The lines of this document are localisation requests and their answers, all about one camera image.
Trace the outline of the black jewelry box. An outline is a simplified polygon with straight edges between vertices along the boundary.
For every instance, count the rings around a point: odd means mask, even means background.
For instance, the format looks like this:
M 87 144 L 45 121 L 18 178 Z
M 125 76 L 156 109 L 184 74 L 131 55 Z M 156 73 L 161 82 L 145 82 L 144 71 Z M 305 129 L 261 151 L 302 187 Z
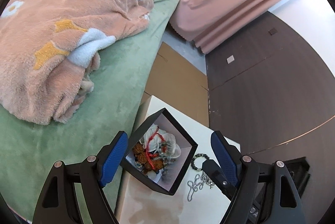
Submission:
M 121 167 L 151 190 L 176 193 L 198 144 L 166 108 L 131 134 Z

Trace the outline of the green bed mattress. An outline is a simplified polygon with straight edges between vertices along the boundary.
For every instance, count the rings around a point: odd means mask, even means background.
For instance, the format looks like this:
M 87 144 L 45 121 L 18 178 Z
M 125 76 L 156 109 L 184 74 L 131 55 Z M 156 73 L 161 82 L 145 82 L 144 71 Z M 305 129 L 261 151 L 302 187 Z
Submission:
M 130 133 L 161 39 L 179 0 L 156 0 L 149 27 L 101 50 L 90 75 L 94 90 L 65 123 L 37 125 L 1 109 L 1 194 L 9 207 L 32 219 L 54 164 L 78 163 Z

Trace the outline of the flat brown cardboard sheet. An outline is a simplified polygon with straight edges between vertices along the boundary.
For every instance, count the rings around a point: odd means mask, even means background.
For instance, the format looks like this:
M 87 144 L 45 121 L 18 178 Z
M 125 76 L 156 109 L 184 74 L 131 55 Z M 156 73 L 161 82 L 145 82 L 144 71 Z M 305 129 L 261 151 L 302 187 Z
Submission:
M 207 76 L 164 42 L 151 68 L 141 101 L 145 102 L 151 96 L 209 126 Z

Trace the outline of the pink fleece blanket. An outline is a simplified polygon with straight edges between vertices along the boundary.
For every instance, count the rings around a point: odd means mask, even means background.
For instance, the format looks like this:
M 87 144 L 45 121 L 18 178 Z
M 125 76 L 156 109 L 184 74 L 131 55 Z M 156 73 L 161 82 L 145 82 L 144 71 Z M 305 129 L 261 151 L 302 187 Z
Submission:
M 94 89 L 99 51 L 141 33 L 153 0 L 10 0 L 1 14 L 1 105 L 66 123 Z

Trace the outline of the white wall plate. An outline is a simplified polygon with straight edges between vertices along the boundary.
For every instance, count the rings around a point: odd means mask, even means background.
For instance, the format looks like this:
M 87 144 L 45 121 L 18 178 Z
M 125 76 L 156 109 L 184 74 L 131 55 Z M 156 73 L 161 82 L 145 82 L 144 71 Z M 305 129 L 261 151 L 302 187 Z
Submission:
M 234 56 L 231 55 L 230 57 L 227 58 L 227 63 L 230 64 L 234 61 Z

